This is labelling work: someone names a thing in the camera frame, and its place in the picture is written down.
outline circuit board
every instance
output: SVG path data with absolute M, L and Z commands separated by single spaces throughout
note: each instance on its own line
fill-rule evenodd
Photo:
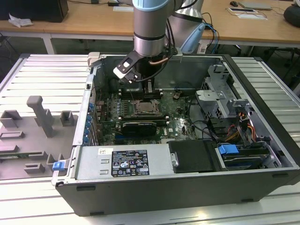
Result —
M 154 100 L 157 106 L 158 116 L 168 116 L 166 126 L 158 126 L 156 134 L 147 137 L 124 137 L 119 127 L 122 121 L 120 117 L 127 118 L 127 121 L 135 113 L 141 111 L 136 109 L 137 100 L 122 100 L 117 94 L 111 94 L 101 101 L 101 108 L 98 115 L 99 122 L 99 143 L 102 145 L 124 145 L 124 144 L 158 144 L 170 140 L 195 140 L 195 130 L 188 122 L 188 101 L 186 97 L 178 100 L 173 99 L 174 91 L 164 92 L 161 99 Z

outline computer case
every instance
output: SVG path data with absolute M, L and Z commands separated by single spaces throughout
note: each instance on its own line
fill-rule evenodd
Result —
M 68 13 L 67 0 L 0 0 L 0 20 L 9 14 L 32 21 L 60 23 Z

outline blue tab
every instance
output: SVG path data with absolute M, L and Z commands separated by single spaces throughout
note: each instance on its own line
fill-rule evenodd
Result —
M 65 170 L 65 162 L 55 162 L 52 166 L 53 171 L 64 171 Z
M 222 144 L 218 147 L 221 155 L 223 154 L 238 154 L 239 150 L 234 144 Z

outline warning label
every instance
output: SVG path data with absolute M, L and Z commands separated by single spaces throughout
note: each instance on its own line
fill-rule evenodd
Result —
M 147 150 L 113 151 L 112 176 L 143 176 L 149 175 Z

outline wooden desk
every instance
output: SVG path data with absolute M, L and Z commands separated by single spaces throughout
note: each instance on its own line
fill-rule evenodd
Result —
M 291 2 L 278 0 L 250 1 L 264 2 L 283 10 L 291 5 Z M 236 45 L 239 42 L 240 45 L 300 47 L 300 28 L 290 25 L 283 15 L 274 11 L 259 10 L 268 20 L 240 19 L 226 10 L 231 7 L 229 2 L 229 0 L 207 0 L 202 7 L 202 12 L 209 12 L 212 16 L 214 28 L 220 33 L 220 44 Z M 284 11 L 278 8 L 274 10 L 283 14 Z M 209 23 L 209 16 L 203 17 Z
M 281 9 L 291 5 L 291 2 L 277 0 L 250 1 L 265 2 Z M 220 34 L 220 44 L 300 47 L 300 28 L 287 23 L 282 15 L 264 10 L 268 20 L 240 19 L 226 10 L 230 7 L 229 2 L 204 0 L 202 7 L 202 12 L 209 12 L 212 16 L 213 25 Z M 113 7 L 107 5 L 71 2 L 68 5 L 69 13 L 62 23 L 33 21 L 33 26 L 18 28 L 8 21 L 0 21 L 0 32 L 5 36 L 42 38 L 51 54 L 55 53 L 52 38 L 132 40 L 132 12 L 115 12 Z M 209 23 L 208 15 L 204 15 L 204 18 Z M 206 30 L 202 43 L 210 42 L 211 38 L 211 31 Z

